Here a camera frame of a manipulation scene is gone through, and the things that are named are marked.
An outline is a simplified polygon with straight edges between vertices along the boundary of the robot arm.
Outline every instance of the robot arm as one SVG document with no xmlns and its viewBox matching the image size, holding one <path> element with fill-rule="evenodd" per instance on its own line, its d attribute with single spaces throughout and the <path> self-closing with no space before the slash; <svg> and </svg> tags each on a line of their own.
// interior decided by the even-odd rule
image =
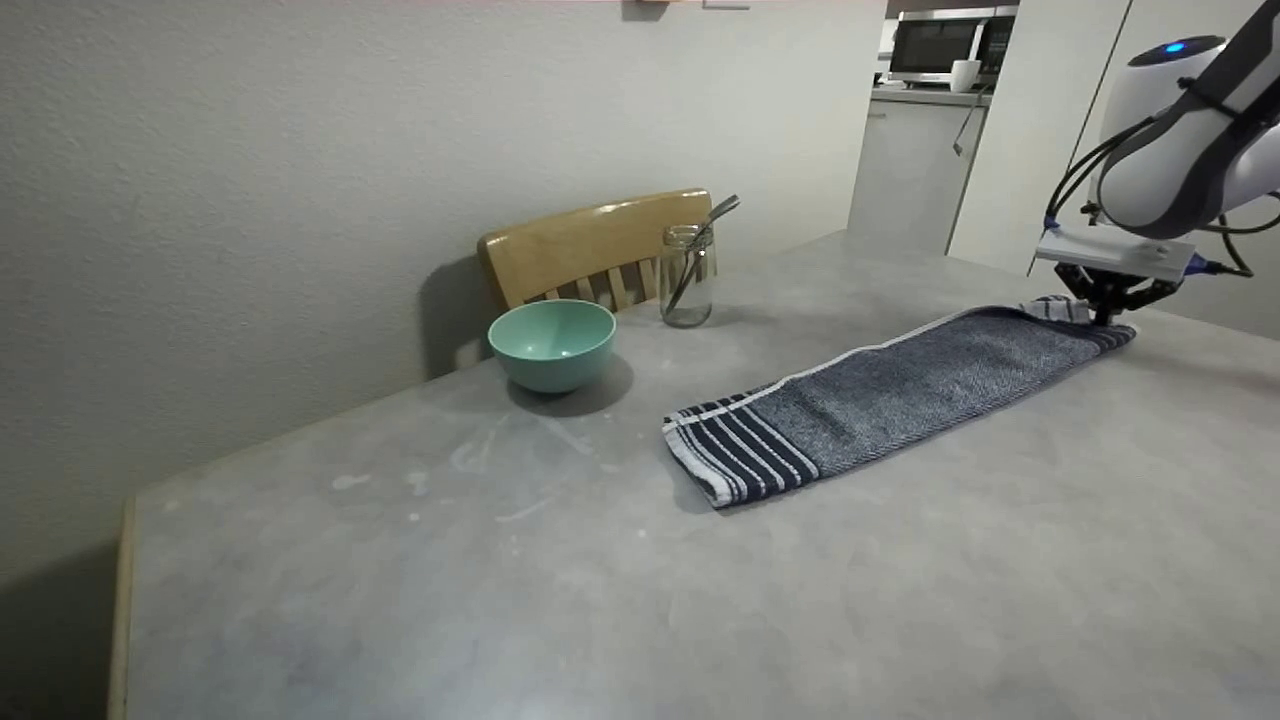
<svg viewBox="0 0 1280 720">
<path fill-rule="evenodd" d="M 1140 240 L 1072 237 L 1051 207 L 1036 257 L 1061 260 L 1061 279 L 1100 319 L 1171 296 L 1201 257 L 1168 240 L 1280 190 L 1275 122 L 1280 0 L 1264 0 L 1233 43 L 1190 36 L 1138 57 L 1107 100 L 1116 136 L 1098 157 L 1087 215 Z"/>
</svg>

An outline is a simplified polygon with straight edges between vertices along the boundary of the wooden chair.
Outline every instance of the wooden chair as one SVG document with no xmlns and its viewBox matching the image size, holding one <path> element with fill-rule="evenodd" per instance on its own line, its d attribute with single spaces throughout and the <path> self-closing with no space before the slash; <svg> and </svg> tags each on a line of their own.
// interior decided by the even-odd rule
<svg viewBox="0 0 1280 720">
<path fill-rule="evenodd" d="M 658 296 L 658 260 L 672 223 L 703 223 L 707 194 L 660 194 L 593 205 L 481 240 L 510 308 L 539 296 L 593 296 L 633 308 Z"/>
</svg>

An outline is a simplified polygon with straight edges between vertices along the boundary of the white wall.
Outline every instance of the white wall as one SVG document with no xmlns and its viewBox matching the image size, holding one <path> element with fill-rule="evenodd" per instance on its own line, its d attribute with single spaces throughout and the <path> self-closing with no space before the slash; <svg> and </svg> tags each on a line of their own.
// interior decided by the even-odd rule
<svg viewBox="0 0 1280 720">
<path fill-rule="evenodd" d="M 745 197 L 727 257 L 839 230 L 880 17 L 0 3 L 0 712 L 25 648 L 102 644 L 104 587 L 58 575 L 124 502 L 417 385 L 485 230 L 683 184 Z M 43 701 L 83 718 L 68 657 Z"/>
<path fill-rule="evenodd" d="M 1100 68 L 1104 43 L 1121 24 L 1123 3 L 1026 0 L 1011 50 L 1016 63 L 1007 77 L 1016 84 L 1002 81 L 991 126 L 958 223 L 951 257 L 1026 273 L 1039 237 L 1046 202 L 1070 164 L 1091 89 L 1104 81 L 1107 95 L 1107 84 L 1130 63 L 1130 57 L 1171 36 L 1233 36 L 1258 7 L 1259 0 L 1138 0 L 1121 31 L 1116 63 Z M 1100 142 L 1098 126 L 1100 112 L 1084 133 L 1084 147 Z M 1273 202 L 1259 207 L 1244 207 L 1241 223 L 1258 223 L 1273 214 Z M 1162 308 L 1259 335 L 1280 335 L 1280 231 L 1241 240 L 1241 249 L 1259 273 L 1253 284 L 1191 279 Z"/>
</svg>

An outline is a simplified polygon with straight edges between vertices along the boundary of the striped towel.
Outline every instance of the striped towel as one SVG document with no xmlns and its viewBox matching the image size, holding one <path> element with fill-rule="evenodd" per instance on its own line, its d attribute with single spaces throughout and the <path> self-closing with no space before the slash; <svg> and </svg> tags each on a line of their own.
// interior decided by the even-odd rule
<svg viewBox="0 0 1280 720">
<path fill-rule="evenodd" d="M 977 308 L 760 394 L 672 413 L 664 441 L 720 509 L 751 504 L 1026 399 L 1132 335 L 1130 323 Z"/>
</svg>

